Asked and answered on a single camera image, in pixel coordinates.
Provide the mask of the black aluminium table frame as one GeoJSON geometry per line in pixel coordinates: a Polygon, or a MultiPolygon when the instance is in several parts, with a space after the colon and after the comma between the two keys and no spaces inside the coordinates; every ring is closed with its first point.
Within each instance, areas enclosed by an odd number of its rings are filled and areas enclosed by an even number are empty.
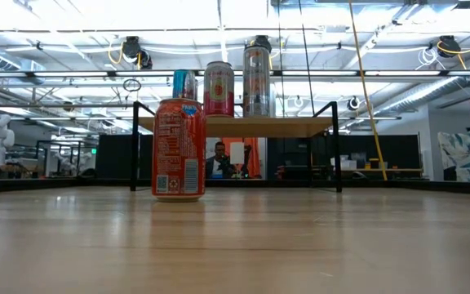
{"type": "MultiPolygon", "coordinates": [[[[79,186],[125,186],[130,185],[125,179],[27,179],[27,180],[0,180],[0,192],[31,190],[31,189],[57,189],[79,186]]],[[[207,180],[208,188],[323,188],[335,189],[337,184],[329,180],[207,180]]],[[[418,189],[451,193],[470,194],[470,183],[453,181],[426,181],[426,180],[344,180],[342,188],[397,188],[418,189]]]]}

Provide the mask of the wooden shelf black metal legs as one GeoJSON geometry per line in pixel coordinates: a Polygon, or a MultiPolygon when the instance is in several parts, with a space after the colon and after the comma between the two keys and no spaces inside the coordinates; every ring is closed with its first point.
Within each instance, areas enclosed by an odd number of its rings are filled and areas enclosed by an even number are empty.
{"type": "MultiPolygon", "coordinates": [[[[136,191],[139,178],[139,152],[140,152],[140,134],[139,127],[149,128],[153,125],[154,118],[141,118],[139,110],[150,108],[142,103],[135,101],[133,103],[133,127],[131,134],[131,160],[130,160],[130,181],[131,191],[136,191]]],[[[316,114],[311,118],[228,118],[228,117],[209,117],[206,119],[207,137],[272,137],[272,138],[304,138],[307,144],[311,144],[311,139],[317,136],[329,127],[338,124],[337,104],[332,101],[321,108],[332,110],[331,117],[321,117],[316,114]]],[[[225,188],[225,187],[244,187],[244,188],[263,188],[263,187],[314,187],[313,176],[309,175],[305,181],[295,180],[288,183],[270,182],[266,180],[208,180],[207,187],[225,188]]]]}

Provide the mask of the white rectangular panel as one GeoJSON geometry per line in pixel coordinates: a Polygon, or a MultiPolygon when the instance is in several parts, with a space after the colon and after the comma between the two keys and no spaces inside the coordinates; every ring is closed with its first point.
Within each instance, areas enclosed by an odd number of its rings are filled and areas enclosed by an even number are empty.
{"type": "Polygon", "coordinates": [[[231,142],[230,143],[230,163],[243,164],[245,161],[244,143],[243,142],[231,142]]]}

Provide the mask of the teal and white artwork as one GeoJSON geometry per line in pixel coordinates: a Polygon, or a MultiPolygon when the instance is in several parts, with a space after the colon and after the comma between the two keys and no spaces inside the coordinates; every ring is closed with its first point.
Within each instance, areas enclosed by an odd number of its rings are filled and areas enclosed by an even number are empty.
{"type": "Polygon", "coordinates": [[[437,138],[444,180],[470,182],[470,135],[439,132],[437,138]]]}

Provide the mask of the red-orange Fanta can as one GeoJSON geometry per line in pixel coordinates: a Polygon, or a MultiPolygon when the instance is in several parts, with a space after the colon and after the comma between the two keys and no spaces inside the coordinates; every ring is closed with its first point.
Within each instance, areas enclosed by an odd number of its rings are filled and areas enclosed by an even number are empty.
{"type": "Polygon", "coordinates": [[[164,100],[153,122],[152,194],[163,202],[196,202],[205,193],[206,117],[202,105],[164,100]]]}

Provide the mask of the white and red soda can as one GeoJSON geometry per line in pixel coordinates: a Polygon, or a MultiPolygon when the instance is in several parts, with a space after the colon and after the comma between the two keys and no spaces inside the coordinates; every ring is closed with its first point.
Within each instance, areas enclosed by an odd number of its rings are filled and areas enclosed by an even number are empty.
{"type": "Polygon", "coordinates": [[[203,106],[207,117],[234,116],[234,72],[230,63],[213,61],[207,65],[203,106]]]}

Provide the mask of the dark blue patterned slim can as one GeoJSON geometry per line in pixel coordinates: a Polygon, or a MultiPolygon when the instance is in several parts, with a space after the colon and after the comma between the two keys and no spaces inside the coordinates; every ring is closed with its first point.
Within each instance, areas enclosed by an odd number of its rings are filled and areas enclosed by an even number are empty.
{"type": "Polygon", "coordinates": [[[191,72],[187,69],[177,69],[173,73],[173,98],[187,98],[188,97],[188,81],[191,72]]]}

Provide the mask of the tall silver can black lid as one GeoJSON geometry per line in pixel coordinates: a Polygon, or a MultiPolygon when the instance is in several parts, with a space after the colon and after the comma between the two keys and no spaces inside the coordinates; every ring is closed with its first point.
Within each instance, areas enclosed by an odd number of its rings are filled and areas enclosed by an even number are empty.
{"type": "Polygon", "coordinates": [[[243,117],[270,116],[269,52],[252,45],[244,50],[243,117]]]}

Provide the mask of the orange cloth panel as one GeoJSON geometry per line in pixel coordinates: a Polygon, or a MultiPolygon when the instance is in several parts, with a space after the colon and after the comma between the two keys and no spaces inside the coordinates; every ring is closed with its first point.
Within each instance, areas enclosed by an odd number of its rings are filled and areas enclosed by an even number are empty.
{"type": "Polygon", "coordinates": [[[259,153],[259,139],[258,138],[222,138],[221,141],[225,144],[226,154],[230,157],[230,143],[243,142],[245,161],[243,164],[235,164],[236,178],[239,179],[260,179],[261,174],[261,159],[259,153]]]}

